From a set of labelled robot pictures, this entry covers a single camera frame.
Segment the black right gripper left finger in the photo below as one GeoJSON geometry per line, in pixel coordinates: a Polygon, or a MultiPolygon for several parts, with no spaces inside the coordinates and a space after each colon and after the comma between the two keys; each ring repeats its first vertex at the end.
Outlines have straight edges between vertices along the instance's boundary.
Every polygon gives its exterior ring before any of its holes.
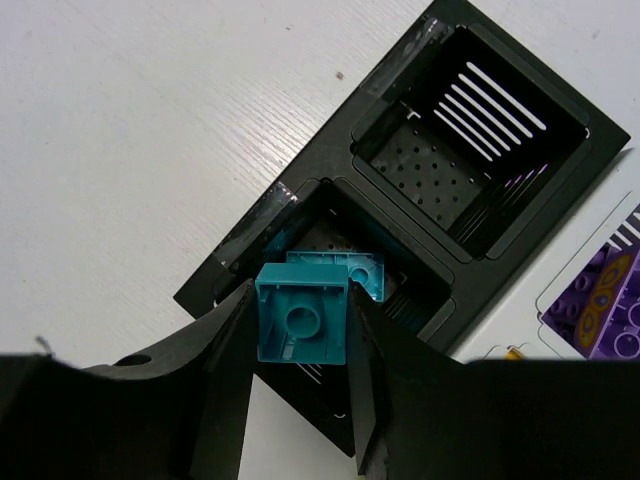
{"type": "Polygon", "coordinates": [[[1,358],[5,479],[234,479],[256,365],[257,298],[220,305],[112,365],[1,358]]]}

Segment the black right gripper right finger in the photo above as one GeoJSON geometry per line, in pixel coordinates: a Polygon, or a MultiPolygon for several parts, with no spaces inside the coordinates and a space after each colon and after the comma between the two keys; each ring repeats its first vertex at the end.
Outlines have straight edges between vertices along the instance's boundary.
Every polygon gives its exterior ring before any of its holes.
{"type": "Polygon", "coordinates": [[[389,319],[357,283],[347,367],[368,479],[635,479],[635,362],[459,363],[389,319]]]}

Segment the teal lego plate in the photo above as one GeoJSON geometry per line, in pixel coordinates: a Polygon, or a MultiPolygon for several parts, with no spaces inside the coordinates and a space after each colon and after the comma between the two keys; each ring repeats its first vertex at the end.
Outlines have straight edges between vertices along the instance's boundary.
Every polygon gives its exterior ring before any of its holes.
{"type": "Polygon", "coordinates": [[[385,264],[380,254],[348,251],[291,250],[287,263],[336,264],[347,267],[349,277],[359,283],[377,303],[385,300],[385,264]]]}

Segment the purple lego brick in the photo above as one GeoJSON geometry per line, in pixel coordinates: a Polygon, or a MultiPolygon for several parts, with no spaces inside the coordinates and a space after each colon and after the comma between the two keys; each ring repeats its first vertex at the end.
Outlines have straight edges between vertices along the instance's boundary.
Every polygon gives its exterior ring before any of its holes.
{"type": "Polygon", "coordinates": [[[603,246],[542,321],[588,360],[639,359],[639,247],[603,246]]]}

